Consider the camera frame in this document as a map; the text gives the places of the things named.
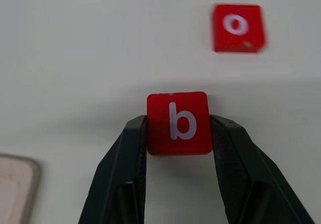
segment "red block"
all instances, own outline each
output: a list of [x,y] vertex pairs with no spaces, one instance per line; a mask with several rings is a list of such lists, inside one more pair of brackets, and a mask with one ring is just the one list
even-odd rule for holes
[[147,150],[152,155],[207,154],[213,148],[204,92],[148,96],[147,121]]
[[212,14],[215,52],[258,52],[265,45],[261,7],[217,5]]

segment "letter b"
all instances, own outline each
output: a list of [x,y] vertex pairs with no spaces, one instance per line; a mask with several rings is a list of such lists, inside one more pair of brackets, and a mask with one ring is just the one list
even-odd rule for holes
[[[185,117],[189,121],[189,130],[186,133],[179,131],[177,122],[179,118]],[[171,139],[176,140],[177,137],[180,137],[182,140],[191,139],[196,133],[196,118],[189,111],[176,112],[176,104],[174,102],[170,103],[170,128],[171,128]]]

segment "white letter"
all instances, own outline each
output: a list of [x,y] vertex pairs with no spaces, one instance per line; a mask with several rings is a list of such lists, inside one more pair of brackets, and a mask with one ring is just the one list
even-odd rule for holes
[[[233,21],[239,22],[239,27],[237,29],[233,28]],[[237,35],[242,36],[245,33],[247,33],[249,29],[249,25],[247,24],[247,20],[245,20],[243,17],[239,15],[227,15],[224,17],[223,25],[226,31]]]
[[[177,121],[181,117],[187,118],[190,124],[190,128],[186,133],[180,132],[177,127]],[[182,140],[189,140],[196,133],[196,119],[194,115],[189,111],[181,111],[178,114],[176,114],[176,104],[174,102],[170,103],[170,125],[172,140],[176,140],[177,137],[180,137]]]

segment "cube face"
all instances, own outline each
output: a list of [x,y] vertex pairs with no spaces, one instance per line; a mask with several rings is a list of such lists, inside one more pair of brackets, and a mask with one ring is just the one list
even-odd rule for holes
[[147,150],[152,155],[207,154],[213,149],[204,92],[151,94],[147,122]]
[[254,52],[265,45],[261,7],[217,5],[212,14],[215,52]]

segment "tan tray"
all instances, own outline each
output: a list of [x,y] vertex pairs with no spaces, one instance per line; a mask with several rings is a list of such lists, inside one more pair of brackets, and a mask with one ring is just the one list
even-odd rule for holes
[[0,154],[0,224],[26,224],[40,175],[32,160]]

